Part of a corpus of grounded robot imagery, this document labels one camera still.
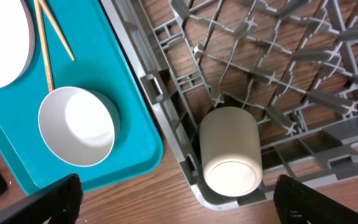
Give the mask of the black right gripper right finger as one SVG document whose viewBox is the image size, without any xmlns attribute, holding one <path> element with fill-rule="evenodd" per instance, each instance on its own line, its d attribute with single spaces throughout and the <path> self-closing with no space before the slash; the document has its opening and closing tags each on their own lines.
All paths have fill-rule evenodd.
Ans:
<svg viewBox="0 0 358 224">
<path fill-rule="evenodd" d="M 358 224 L 358 213 L 301 182 L 280 175 L 273 201 L 284 224 Z"/>
</svg>

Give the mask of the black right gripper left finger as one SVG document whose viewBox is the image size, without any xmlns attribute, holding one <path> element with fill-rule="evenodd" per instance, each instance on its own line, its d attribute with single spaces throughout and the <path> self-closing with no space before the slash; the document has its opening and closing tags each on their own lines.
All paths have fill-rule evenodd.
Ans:
<svg viewBox="0 0 358 224">
<path fill-rule="evenodd" d="M 0 224 L 75 223 L 83 188 L 78 174 L 66 177 L 0 211 Z"/>
</svg>

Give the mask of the grey-white bowl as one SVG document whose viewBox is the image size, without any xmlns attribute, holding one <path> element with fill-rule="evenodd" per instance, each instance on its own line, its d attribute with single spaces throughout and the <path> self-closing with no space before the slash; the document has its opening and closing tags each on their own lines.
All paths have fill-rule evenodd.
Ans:
<svg viewBox="0 0 358 224">
<path fill-rule="evenodd" d="M 121 118 L 115 104 L 104 94 L 64 86 L 43 99 L 38 127 L 44 143 L 61 161 L 91 167 L 112 152 Z"/>
</svg>

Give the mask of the cream plastic cup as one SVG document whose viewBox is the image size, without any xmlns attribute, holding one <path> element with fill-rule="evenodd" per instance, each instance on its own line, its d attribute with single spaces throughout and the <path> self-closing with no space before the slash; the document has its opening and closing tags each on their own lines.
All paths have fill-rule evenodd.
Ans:
<svg viewBox="0 0 358 224">
<path fill-rule="evenodd" d="M 203 176 L 208 187 L 227 197 L 253 192 L 263 177 L 258 125 L 246 110 L 226 106 L 200 124 Z"/>
</svg>

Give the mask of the pink round plate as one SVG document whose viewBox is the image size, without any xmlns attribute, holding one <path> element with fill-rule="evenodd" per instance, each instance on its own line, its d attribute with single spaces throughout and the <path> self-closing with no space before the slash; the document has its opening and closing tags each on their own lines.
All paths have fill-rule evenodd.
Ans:
<svg viewBox="0 0 358 224">
<path fill-rule="evenodd" d="M 34 23 L 25 1 L 0 0 L 0 88 L 24 74 L 34 50 Z"/>
</svg>

